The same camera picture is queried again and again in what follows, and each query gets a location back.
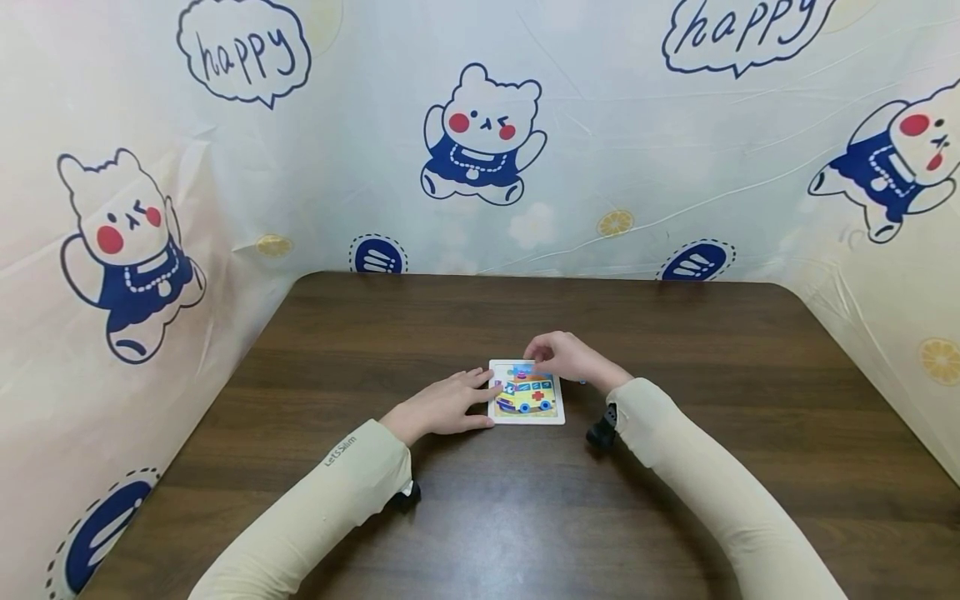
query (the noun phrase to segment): white backdrop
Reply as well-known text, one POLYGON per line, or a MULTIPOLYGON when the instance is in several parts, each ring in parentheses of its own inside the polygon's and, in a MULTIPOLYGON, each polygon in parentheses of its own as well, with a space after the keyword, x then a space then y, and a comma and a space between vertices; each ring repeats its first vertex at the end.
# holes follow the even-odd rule
POLYGON ((0 17, 3 597, 76 594, 319 270, 776 282, 960 481, 957 0, 0 17))

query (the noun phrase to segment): pearl necklace print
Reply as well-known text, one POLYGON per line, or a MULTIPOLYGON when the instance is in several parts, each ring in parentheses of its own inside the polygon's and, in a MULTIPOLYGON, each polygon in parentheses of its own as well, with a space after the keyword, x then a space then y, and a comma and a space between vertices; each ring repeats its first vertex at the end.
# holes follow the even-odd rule
POLYGON ((453 148, 450 149, 450 161, 453 162, 453 164, 457 165, 458 167, 467 169, 467 179, 468 179, 468 180, 476 180, 476 179, 478 179, 478 178, 480 177, 480 172, 481 172, 481 171, 484 172, 484 173, 496 173, 497 171, 499 171, 500 169, 502 169, 504 163, 507 162, 507 155, 503 155, 503 156, 500 158, 500 164, 497 165, 496 167, 493 167, 493 168, 490 168, 490 169, 485 168, 485 167, 478 167, 478 166, 476 166, 476 165, 469 164, 468 162, 460 162, 459 160, 457 160, 456 158, 454 158, 454 157, 453 157, 454 153, 456 153, 457 150, 459 150, 459 149, 460 149, 460 146, 459 146, 458 144, 454 144, 454 145, 453 145, 453 148))
POLYGON ((880 175, 880 177, 878 177, 878 178, 876 178, 876 179, 874 179, 873 181, 870 182, 870 186, 873 187, 874 190, 876 190, 877 192, 882 192, 882 191, 885 190, 887 187, 889 187, 889 188, 891 188, 891 189, 893 190, 893 192, 894 192, 895 194, 897 194, 899 197, 904 198, 907 194, 909 194, 911 191, 913 191, 913 188, 915 187, 915 185, 912 185, 912 184, 911 184, 910 187, 908 187, 908 188, 905 189, 905 190, 899 189, 899 188, 897 187, 897 182, 894 181, 894 179, 893 179, 892 177, 890 177, 890 174, 887 173, 886 170, 885 170, 883 167, 881 167, 880 165, 876 164, 876 155, 883 154, 883 153, 887 152, 888 150, 891 150, 892 148, 893 148, 893 146, 884 146, 883 148, 880 148, 879 150, 877 150, 876 152, 874 152, 873 154, 870 155, 870 166, 874 167, 874 171, 875 171, 876 173, 879 173, 879 175, 880 175))
POLYGON ((166 298, 167 296, 170 295, 170 290, 171 290, 170 282, 167 281, 167 279, 172 277, 173 274, 176 273, 177 269, 179 268, 180 268, 180 258, 174 254, 174 266, 170 271, 168 271, 167 273, 164 273, 159 277, 155 277, 147 285, 136 286, 131 283, 130 267, 124 267, 123 269, 124 283, 127 284, 127 289, 133 292, 134 294, 142 294, 143 292, 149 292, 150 290, 156 288, 156 292, 160 294, 160 297, 166 298))

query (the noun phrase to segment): wooden table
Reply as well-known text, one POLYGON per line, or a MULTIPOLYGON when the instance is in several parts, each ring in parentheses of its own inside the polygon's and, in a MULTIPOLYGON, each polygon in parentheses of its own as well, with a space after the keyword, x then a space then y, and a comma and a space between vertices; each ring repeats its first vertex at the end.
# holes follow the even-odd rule
MULTIPOLYGON (((794 517, 850 598, 957 598, 960 491, 792 294, 768 284, 301 279, 83 600, 185 598, 351 429, 428 383, 576 332, 659 383, 794 517)), ((298 598, 736 598, 686 507, 564 383, 564 427, 413 449, 423 500, 375 516, 298 598)))

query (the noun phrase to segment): hand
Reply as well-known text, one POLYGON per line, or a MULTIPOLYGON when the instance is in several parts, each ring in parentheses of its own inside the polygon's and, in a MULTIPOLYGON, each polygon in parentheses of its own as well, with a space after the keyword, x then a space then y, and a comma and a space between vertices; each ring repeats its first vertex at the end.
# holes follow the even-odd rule
POLYGON ((634 377, 568 331, 538 335, 523 352, 536 360, 536 370, 571 381, 585 380, 606 396, 634 377))
POLYGON ((478 390, 490 381, 493 371, 460 371, 424 388, 419 394, 398 404, 380 424, 398 440, 411 446, 428 433, 449 435, 471 429, 489 429, 493 419, 486 415, 467 415, 467 409, 489 402, 503 391, 502 386, 478 390))

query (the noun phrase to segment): forearm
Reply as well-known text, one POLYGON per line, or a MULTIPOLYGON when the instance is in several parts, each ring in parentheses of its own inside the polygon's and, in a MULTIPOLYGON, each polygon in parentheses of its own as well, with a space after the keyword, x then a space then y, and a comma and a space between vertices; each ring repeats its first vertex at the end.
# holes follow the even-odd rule
POLYGON ((380 423, 366 422, 220 555, 190 600, 286 598, 410 479, 407 446, 380 423))
POLYGON ((846 598, 777 500, 670 396, 634 379, 608 402, 626 445, 716 537, 744 600, 846 598))

